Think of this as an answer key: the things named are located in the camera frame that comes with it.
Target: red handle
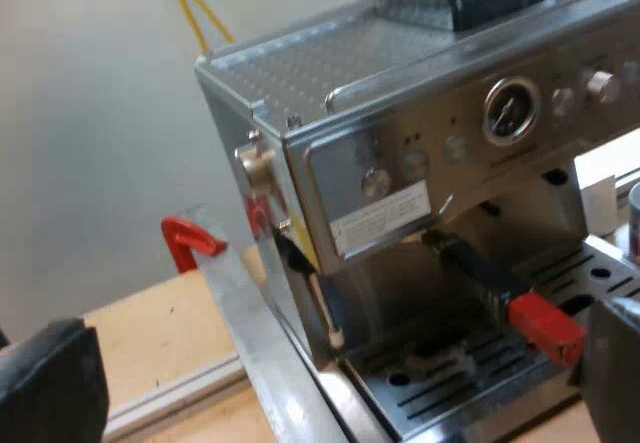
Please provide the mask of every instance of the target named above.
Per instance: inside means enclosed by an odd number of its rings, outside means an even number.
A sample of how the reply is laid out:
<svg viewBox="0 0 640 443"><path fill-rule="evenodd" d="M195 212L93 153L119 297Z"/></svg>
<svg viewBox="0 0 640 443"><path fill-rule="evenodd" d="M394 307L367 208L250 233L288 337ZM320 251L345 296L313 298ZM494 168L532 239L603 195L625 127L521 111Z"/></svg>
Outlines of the red handle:
<svg viewBox="0 0 640 443"><path fill-rule="evenodd" d="M191 248L210 256L216 256L227 248L226 241L218 240L207 230L182 216L165 217L161 228L179 273L198 267Z"/></svg>
<svg viewBox="0 0 640 443"><path fill-rule="evenodd" d="M584 330L573 318L536 293L509 302L509 323L555 362L573 366L582 356Z"/></svg>

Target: wooden table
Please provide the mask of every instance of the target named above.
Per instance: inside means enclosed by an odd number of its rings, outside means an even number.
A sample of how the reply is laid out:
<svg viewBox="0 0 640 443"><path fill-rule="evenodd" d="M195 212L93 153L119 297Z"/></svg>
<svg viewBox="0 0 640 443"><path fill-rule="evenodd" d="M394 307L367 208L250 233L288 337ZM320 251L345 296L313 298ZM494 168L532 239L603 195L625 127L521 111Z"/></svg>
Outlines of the wooden table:
<svg viewBox="0 0 640 443"><path fill-rule="evenodd" d="M254 278L264 281L257 250L247 250L244 260ZM199 271L92 311L85 315L85 320L98 330L112 410L234 351L209 285ZM165 426L141 439L149 442L274 440L250 386ZM519 441L589 443L597 442L598 438L584 403L578 403L529 431Z"/></svg>

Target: white sticker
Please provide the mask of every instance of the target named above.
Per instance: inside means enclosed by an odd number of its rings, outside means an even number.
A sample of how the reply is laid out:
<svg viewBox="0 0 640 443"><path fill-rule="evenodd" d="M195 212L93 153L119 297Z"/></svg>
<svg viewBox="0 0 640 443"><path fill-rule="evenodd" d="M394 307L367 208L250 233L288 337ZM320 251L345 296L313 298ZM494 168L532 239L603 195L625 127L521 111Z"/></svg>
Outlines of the white sticker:
<svg viewBox="0 0 640 443"><path fill-rule="evenodd" d="M331 233L340 255L431 213L427 182L420 181L384 200L331 222Z"/></svg>

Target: drip tray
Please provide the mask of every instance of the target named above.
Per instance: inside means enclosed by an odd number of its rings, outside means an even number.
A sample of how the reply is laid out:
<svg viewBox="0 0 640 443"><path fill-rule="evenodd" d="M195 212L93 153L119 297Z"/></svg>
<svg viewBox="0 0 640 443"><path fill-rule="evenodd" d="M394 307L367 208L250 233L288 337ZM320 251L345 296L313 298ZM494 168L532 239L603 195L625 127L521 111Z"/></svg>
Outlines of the drip tray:
<svg viewBox="0 0 640 443"><path fill-rule="evenodd" d="M586 242L527 267L520 273L536 290L583 325L601 298L640 298L637 271ZM437 429L436 439L455 434L562 373L513 329L494 327L467 304L414 324L392 343L347 355L346 372L395 439L427 429ZM560 403L545 397L550 407Z"/></svg>

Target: espresso machine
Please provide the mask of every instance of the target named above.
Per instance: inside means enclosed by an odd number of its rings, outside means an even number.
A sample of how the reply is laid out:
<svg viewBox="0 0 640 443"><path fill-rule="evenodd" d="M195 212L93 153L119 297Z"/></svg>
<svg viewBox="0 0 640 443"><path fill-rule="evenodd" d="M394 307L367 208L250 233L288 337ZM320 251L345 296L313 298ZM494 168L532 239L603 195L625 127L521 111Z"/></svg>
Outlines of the espresso machine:
<svg viewBox="0 0 640 443"><path fill-rule="evenodd" d="M573 163L640 126L638 27L640 0L366 0L197 61L263 297L349 439L488 441L575 397L501 312L510 278L578 325L640 295Z"/></svg>

